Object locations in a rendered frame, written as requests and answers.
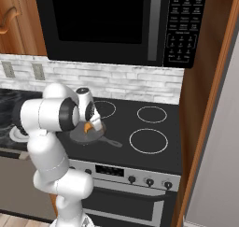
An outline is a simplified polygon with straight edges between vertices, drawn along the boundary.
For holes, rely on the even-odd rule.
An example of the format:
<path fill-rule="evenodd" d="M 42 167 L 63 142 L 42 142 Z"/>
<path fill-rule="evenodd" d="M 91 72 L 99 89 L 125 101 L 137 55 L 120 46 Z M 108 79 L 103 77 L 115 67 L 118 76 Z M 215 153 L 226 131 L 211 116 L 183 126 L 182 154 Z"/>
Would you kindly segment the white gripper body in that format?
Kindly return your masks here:
<path fill-rule="evenodd" d="M 101 122 L 101 116 L 97 110 L 93 111 L 93 115 L 90 118 L 90 124 L 95 131 L 100 131 L 103 128 L 103 125 Z"/>

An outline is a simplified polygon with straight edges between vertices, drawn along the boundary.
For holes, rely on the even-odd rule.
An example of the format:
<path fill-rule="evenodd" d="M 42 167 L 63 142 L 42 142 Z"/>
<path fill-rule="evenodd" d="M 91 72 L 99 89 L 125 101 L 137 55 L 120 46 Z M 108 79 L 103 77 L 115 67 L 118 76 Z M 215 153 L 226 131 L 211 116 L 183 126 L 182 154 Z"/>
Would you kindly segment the dark grey frying pan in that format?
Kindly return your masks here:
<path fill-rule="evenodd" d="M 89 145 L 97 141 L 106 142 L 113 147 L 121 148 L 122 144 L 118 141 L 108 139 L 105 136 L 106 126 L 103 123 L 103 128 L 100 131 L 95 131 L 91 128 L 87 133 L 84 132 L 85 123 L 80 122 L 77 127 L 69 133 L 70 139 L 81 145 Z"/>

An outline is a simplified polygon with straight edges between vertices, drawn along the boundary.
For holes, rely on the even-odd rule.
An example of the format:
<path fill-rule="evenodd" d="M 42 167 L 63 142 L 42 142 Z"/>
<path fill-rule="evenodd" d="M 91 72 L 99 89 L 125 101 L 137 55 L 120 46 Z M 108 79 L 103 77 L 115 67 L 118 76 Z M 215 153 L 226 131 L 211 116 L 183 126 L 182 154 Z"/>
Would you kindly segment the black stove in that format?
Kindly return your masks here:
<path fill-rule="evenodd" d="M 95 98 L 106 126 L 105 136 L 121 148 L 97 141 L 81 145 L 69 133 L 58 133 L 70 166 L 91 169 L 94 187 L 155 196 L 170 191 L 177 195 L 182 176 L 178 105 Z M 131 184 L 129 176 L 135 176 Z M 149 187 L 147 178 L 154 180 Z M 170 181 L 167 190 L 163 184 Z"/>

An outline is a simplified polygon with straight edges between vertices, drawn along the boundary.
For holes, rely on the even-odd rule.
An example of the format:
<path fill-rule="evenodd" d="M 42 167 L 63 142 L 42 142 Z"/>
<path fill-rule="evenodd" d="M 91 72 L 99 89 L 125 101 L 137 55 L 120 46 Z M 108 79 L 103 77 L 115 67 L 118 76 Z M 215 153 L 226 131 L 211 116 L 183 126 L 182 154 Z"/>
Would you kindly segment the white plate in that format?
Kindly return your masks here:
<path fill-rule="evenodd" d="M 27 143 L 29 140 L 29 136 L 23 135 L 16 126 L 10 130 L 9 137 L 17 143 Z"/>

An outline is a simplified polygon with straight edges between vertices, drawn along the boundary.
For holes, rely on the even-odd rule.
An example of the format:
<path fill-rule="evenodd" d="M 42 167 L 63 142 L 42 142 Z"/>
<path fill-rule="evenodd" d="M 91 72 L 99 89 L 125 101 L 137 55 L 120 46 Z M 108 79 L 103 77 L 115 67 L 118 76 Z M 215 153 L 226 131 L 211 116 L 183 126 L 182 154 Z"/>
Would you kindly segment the black oven door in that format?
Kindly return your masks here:
<path fill-rule="evenodd" d="M 82 201 L 86 213 L 99 227 L 170 227 L 176 194 L 163 201 L 149 202 L 122 195 L 92 192 Z"/>

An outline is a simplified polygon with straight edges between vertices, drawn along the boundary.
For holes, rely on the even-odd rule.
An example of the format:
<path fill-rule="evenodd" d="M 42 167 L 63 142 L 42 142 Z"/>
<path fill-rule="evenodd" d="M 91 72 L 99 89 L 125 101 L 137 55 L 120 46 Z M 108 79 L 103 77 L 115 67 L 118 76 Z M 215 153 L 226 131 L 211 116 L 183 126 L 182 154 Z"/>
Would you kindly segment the black microwave oven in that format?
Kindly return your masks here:
<path fill-rule="evenodd" d="M 48 58 L 191 68 L 205 0 L 161 0 L 157 60 L 148 60 L 151 0 L 36 0 Z"/>

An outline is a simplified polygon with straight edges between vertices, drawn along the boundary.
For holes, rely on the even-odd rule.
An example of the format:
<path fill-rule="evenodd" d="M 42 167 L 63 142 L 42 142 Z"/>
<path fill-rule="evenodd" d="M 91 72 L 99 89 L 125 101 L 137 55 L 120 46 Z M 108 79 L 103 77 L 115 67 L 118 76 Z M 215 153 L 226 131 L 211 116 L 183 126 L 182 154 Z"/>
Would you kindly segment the wooden cabinet side panel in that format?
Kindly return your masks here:
<path fill-rule="evenodd" d="M 183 174 L 170 227 L 182 226 L 238 12 L 239 0 L 205 1 L 194 66 L 184 72 L 180 95 Z"/>

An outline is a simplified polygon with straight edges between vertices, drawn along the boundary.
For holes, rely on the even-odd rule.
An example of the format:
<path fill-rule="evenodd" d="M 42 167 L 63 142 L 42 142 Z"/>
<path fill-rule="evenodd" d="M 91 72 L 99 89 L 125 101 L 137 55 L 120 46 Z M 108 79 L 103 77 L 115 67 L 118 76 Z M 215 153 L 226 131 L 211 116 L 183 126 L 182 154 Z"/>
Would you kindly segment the wooden cupboard door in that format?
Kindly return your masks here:
<path fill-rule="evenodd" d="M 8 31 L 0 35 L 0 53 L 46 56 L 36 0 L 0 0 L 0 24 L 11 7 L 20 15 L 11 21 Z"/>

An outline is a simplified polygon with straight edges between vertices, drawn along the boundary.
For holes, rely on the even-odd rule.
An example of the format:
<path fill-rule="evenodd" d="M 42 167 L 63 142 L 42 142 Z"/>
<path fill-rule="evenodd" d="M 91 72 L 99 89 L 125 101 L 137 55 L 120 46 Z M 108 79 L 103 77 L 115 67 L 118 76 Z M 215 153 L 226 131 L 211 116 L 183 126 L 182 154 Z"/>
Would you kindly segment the grey wall outlet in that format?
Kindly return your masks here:
<path fill-rule="evenodd" d="M 44 80 L 45 75 L 44 75 L 44 70 L 42 64 L 32 64 L 35 79 L 36 80 Z"/>
<path fill-rule="evenodd" d="M 15 78 L 15 73 L 12 67 L 11 62 L 2 62 L 4 72 L 7 78 Z"/>

